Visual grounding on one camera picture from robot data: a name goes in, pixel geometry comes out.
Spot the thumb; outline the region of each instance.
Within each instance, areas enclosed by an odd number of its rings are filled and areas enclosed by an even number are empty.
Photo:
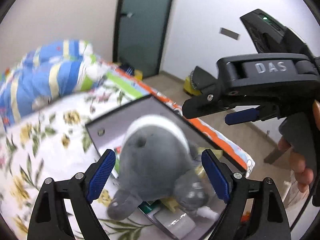
[[[312,105],[312,111],[313,111],[313,116],[316,121],[316,125],[318,129],[320,130],[320,103],[315,100],[313,105]]]

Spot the bed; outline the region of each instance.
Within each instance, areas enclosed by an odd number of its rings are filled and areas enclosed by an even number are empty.
[[[40,110],[21,116],[15,124],[6,125],[8,118],[2,118],[5,131],[0,139],[0,211],[18,239],[27,239],[32,208],[47,177],[55,181],[70,179],[100,158],[85,123],[148,94],[153,94],[181,114],[180,106],[127,75],[117,65],[100,58],[95,64],[103,65],[104,73],[99,74],[98,82],[91,82],[92,86],[87,86],[86,91],[75,89],[61,98],[59,94],[54,102],[46,102],[49,104]],[[200,119],[189,122],[229,154],[249,176],[254,161],[246,152]],[[124,221],[110,220],[106,208],[114,194],[112,187],[107,182],[99,199],[92,203],[110,239],[170,239],[139,210]],[[65,204],[75,238],[83,239],[70,201],[66,200]]]

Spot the yellow stripe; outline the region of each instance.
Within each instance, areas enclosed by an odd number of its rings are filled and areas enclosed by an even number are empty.
[[[63,41],[63,57],[69,57],[69,40]]]
[[[49,86],[51,91],[51,98],[55,99],[59,96],[59,85],[58,85],[58,73],[61,63],[53,65],[49,73]]]
[[[40,54],[40,50],[41,50],[41,47],[38,47],[38,48],[36,49],[35,55],[33,56],[32,62],[33,62],[33,65],[34,65],[35,67],[38,67],[38,66],[39,66],[39,54]]]
[[[18,103],[17,103],[17,90],[18,90],[18,80],[14,79],[11,83],[10,87],[10,98],[11,98],[11,109],[14,118],[14,122],[20,122],[21,116],[18,110]]]

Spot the plush toy's foot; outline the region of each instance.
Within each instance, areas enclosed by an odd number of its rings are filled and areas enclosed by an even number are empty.
[[[113,220],[123,220],[129,217],[142,203],[138,195],[133,195],[129,191],[120,189],[108,206],[108,216]]]
[[[189,210],[202,207],[208,201],[202,183],[193,170],[187,171],[176,180],[173,195],[182,207]]]

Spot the folded blanket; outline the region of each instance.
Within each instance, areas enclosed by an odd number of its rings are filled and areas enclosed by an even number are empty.
[[[97,87],[108,69],[86,41],[58,41],[28,52],[16,68],[2,76],[0,116],[4,127],[52,100]]]

